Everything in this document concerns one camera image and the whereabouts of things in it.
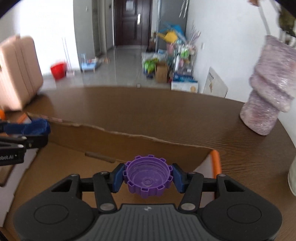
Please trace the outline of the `blue small stool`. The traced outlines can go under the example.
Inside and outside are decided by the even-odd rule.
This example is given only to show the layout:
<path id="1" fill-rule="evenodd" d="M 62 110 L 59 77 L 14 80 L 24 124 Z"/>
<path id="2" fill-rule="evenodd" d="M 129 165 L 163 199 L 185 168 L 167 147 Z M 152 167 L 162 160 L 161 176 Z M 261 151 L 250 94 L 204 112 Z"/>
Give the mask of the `blue small stool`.
<path id="1" fill-rule="evenodd" d="M 101 65 L 101 62 L 97 57 L 94 59 L 86 59 L 86 54 L 81 54 L 81 71 L 85 73 L 86 71 L 95 72 L 96 69 Z"/>

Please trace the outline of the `pink suitcase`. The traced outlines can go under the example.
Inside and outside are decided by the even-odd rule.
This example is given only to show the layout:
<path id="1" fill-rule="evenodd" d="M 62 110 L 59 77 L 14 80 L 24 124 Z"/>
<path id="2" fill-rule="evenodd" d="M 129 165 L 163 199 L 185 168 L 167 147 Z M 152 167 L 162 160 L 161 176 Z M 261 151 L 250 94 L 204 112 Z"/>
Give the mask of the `pink suitcase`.
<path id="1" fill-rule="evenodd" d="M 1 42 L 1 109 L 22 110 L 43 85 L 34 40 L 14 35 Z"/>

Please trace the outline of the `red bucket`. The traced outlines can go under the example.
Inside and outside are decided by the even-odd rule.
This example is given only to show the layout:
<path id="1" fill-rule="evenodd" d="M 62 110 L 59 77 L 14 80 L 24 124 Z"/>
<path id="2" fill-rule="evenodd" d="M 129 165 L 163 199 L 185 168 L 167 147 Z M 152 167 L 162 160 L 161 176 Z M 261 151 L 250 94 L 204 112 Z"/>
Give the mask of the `red bucket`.
<path id="1" fill-rule="evenodd" d="M 67 72 L 67 63 L 66 62 L 59 62 L 53 64 L 51 67 L 51 73 L 55 80 L 60 80 L 66 76 Z"/>

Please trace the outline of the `pale green bowl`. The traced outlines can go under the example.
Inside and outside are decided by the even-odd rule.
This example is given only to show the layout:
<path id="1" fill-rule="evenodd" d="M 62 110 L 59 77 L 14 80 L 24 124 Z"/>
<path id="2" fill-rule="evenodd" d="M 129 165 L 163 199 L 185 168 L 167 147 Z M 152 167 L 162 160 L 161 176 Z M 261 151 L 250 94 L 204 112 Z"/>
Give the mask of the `pale green bowl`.
<path id="1" fill-rule="evenodd" d="M 296 157 L 294 158 L 287 176 L 287 181 L 291 193 L 296 196 Z"/>

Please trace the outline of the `pink glitter vase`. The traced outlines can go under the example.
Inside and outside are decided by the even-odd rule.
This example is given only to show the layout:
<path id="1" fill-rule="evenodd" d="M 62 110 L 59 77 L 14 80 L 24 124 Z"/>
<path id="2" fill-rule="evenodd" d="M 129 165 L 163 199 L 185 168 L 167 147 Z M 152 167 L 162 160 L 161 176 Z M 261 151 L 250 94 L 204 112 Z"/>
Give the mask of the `pink glitter vase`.
<path id="1" fill-rule="evenodd" d="M 295 49 L 267 35 L 249 83 L 252 92 L 240 118 L 251 130 L 266 136 L 279 113 L 288 112 L 295 99 Z"/>

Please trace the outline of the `small brown cardboard box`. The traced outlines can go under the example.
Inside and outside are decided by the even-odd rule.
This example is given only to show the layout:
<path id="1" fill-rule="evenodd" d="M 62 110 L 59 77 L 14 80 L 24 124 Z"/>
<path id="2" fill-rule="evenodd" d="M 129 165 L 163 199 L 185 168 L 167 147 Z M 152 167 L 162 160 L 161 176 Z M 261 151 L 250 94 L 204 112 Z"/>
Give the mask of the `small brown cardboard box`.
<path id="1" fill-rule="evenodd" d="M 156 63 L 155 77 L 157 83 L 167 83 L 169 66 L 165 62 Z"/>

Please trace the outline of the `white leaning board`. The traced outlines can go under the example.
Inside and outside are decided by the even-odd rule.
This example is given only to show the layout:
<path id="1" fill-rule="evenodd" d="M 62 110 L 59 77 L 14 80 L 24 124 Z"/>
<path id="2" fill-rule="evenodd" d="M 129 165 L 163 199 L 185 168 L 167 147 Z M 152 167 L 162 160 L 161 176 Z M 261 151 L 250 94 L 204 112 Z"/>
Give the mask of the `white leaning board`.
<path id="1" fill-rule="evenodd" d="M 203 94 L 225 98 L 228 92 L 228 87 L 215 70 L 210 67 L 203 90 Z"/>

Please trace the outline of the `purple ridged bottle cap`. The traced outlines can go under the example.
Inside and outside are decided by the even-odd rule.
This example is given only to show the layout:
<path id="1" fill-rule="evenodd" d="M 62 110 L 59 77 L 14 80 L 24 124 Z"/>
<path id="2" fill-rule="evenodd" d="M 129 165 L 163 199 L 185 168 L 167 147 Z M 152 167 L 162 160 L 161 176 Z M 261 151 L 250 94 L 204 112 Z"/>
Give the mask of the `purple ridged bottle cap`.
<path id="1" fill-rule="evenodd" d="M 164 158 L 137 156 L 125 164 L 123 178 L 131 194 L 141 198 L 162 196 L 173 181 L 173 168 Z"/>

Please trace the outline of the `orange fruit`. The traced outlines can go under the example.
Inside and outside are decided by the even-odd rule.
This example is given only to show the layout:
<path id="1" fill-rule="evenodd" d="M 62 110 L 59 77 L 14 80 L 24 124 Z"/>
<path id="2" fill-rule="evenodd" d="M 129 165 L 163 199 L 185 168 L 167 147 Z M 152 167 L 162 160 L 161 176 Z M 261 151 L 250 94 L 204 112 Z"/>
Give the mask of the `orange fruit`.
<path id="1" fill-rule="evenodd" d="M 3 110 L 0 110 L 0 120 L 5 120 L 6 119 L 6 115 L 4 113 Z"/>

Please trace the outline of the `red cardboard box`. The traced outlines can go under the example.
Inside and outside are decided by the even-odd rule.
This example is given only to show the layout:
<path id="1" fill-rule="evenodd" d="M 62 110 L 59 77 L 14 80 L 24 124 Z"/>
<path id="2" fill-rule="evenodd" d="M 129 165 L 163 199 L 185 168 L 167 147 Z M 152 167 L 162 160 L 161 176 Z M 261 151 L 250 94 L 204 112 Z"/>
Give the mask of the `red cardboard box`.
<path id="1" fill-rule="evenodd" d="M 110 132 L 62 120 L 50 119 L 50 126 L 46 147 L 27 150 L 22 164 L 1 168 L 1 174 L 7 174 L 1 188 L 1 232 L 8 240 L 18 240 L 13 225 L 17 208 L 71 174 L 88 178 L 97 172 L 112 171 L 136 156 L 150 154 L 208 178 L 222 172 L 219 153 L 207 147 Z"/>

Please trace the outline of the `dark brown door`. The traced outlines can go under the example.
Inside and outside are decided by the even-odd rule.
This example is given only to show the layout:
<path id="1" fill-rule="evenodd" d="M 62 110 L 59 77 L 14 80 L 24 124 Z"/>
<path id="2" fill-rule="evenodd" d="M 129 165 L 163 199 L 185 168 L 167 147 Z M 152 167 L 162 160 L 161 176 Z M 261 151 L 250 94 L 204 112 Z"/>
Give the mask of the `dark brown door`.
<path id="1" fill-rule="evenodd" d="M 151 0 L 114 1 L 114 35 L 118 46 L 147 46 L 151 33 Z"/>

